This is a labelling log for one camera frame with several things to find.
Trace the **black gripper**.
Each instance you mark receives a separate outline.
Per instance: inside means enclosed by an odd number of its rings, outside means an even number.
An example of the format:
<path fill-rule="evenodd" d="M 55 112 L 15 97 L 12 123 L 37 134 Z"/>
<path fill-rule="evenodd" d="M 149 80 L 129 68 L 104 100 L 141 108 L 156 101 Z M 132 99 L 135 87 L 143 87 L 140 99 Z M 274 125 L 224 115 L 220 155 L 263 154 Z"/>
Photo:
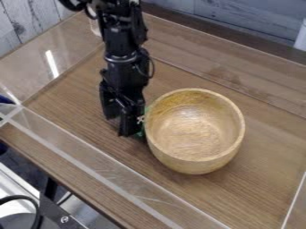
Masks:
<path fill-rule="evenodd" d="M 129 137 L 141 132 L 144 117 L 143 89 L 154 76 L 151 57 L 147 53 L 104 55 L 107 67 L 100 71 L 103 80 L 99 96 L 105 118 L 119 118 L 119 136 Z"/>

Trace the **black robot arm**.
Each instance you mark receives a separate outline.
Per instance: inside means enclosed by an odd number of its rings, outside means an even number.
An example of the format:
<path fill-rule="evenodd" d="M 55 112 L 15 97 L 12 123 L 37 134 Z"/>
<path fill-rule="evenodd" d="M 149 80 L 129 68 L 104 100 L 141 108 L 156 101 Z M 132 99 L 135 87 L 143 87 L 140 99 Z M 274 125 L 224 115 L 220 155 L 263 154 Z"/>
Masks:
<path fill-rule="evenodd" d="M 141 0 L 59 0 L 72 12 L 97 21 L 107 67 L 100 70 L 99 96 L 108 120 L 119 119 L 119 135 L 141 130 L 145 100 L 143 89 L 154 76 L 154 63 L 143 47 L 147 27 Z"/>

